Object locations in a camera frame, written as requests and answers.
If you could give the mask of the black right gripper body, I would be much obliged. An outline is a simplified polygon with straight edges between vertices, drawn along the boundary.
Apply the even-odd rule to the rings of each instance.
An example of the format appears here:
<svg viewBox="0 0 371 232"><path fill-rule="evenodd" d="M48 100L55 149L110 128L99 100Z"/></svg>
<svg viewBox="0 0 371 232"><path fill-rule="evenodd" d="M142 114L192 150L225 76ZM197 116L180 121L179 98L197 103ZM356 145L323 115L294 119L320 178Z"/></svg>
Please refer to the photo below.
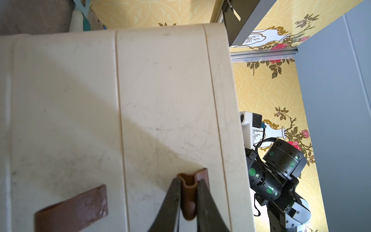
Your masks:
<svg viewBox="0 0 371 232"><path fill-rule="evenodd" d="M259 203L299 201L296 187L298 177L307 164L305 155L294 145L278 138L268 138L273 142L270 149L260 158L258 147L246 149L246 162L251 189Z"/></svg>

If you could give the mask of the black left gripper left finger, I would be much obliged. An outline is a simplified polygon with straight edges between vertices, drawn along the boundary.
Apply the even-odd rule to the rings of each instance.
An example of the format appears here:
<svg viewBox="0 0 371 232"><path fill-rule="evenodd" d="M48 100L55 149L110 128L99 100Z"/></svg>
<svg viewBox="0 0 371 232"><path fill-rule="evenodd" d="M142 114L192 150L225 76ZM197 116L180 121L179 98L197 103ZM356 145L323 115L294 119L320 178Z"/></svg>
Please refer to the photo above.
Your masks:
<svg viewBox="0 0 371 232"><path fill-rule="evenodd" d="M178 232L181 205L181 180L174 178L149 232Z"/></svg>

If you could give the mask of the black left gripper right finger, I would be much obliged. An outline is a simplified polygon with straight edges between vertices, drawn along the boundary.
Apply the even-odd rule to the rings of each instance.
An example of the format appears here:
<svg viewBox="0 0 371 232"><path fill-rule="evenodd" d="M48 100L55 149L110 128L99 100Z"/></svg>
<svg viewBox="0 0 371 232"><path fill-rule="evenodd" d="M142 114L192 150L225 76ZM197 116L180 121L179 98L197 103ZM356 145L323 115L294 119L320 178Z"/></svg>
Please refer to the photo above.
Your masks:
<svg viewBox="0 0 371 232"><path fill-rule="evenodd" d="M204 179L197 188L197 231L229 232Z"/></svg>

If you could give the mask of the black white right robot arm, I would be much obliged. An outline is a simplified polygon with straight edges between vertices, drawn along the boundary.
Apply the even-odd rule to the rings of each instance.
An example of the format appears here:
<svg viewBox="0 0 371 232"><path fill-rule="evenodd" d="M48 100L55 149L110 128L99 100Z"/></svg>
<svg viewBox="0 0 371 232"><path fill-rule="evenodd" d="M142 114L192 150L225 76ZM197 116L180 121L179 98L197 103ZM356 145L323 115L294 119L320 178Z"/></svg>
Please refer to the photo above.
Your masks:
<svg viewBox="0 0 371 232"><path fill-rule="evenodd" d="M245 149L254 201L266 206L270 231L301 232L312 216L308 202L296 193L307 159L284 140L271 137L264 141L272 145L263 158L258 154L261 143Z"/></svg>

